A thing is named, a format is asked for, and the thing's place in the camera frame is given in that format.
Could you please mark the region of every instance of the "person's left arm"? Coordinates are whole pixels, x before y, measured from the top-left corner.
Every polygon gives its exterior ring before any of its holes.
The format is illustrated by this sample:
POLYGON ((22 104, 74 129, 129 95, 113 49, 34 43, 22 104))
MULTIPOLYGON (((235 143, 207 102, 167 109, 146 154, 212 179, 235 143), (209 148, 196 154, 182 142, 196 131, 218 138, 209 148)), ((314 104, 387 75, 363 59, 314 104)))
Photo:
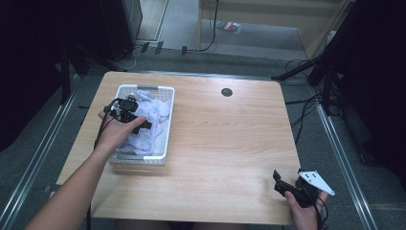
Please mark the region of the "person's left arm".
POLYGON ((94 151, 54 193, 26 229, 79 229, 108 157, 145 119, 139 117, 128 124, 116 120, 108 123, 94 151))

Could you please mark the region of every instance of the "tabletop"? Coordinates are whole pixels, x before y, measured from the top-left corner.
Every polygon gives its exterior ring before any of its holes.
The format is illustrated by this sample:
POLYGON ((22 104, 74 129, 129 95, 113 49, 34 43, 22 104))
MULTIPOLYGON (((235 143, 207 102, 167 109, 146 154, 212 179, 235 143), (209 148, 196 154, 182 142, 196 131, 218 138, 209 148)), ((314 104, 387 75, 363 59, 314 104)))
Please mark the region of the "tabletop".
POLYGON ((292 224, 272 173, 293 183, 300 163, 281 86, 274 81, 106 73, 57 184, 92 152, 97 114, 121 84, 175 89, 167 163, 123 171, 107 163, 93 217, 292 224), (224 88, 232 95, 223 96, 224 88))

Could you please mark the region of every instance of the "wooden floor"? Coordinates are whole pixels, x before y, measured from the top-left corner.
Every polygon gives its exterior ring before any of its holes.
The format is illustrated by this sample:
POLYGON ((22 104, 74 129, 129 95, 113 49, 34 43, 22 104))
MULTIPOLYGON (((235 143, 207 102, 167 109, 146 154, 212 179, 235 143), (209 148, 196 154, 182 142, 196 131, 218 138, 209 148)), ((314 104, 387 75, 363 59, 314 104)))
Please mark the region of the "wooden floor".
POLYGON ((143 11, 138 40, 157 41, 169 0, 140 0, 143 11))

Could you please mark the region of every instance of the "crumpled fabric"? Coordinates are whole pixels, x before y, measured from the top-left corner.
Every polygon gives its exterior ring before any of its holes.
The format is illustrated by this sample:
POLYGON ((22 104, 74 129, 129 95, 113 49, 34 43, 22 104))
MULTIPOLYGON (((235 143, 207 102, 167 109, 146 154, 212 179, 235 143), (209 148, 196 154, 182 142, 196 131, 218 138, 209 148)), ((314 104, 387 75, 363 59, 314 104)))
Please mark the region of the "crumpled fabric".
POLYGON ((138 108, 135 116, 145 116, 151 123, 151 129, 140 128, 138 134, 129 134, 125 142, 118 148, 120 152, 134 152, 137 155, 151 155, 155 138, 162 133, 161 123, 169 118, 171 100, 162 102, 153 99, 149 91, 138 90, 135 94, 138 108))

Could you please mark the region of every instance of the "forearm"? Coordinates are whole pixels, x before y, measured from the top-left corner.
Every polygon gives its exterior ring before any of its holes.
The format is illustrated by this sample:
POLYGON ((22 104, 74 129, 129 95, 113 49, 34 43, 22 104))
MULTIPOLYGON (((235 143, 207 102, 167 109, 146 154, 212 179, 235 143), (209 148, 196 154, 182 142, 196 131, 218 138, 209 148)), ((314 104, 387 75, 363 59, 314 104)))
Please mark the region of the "forearm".
POLYGON ((112 149, 95 149, 26 229, 79 229, 112 149))

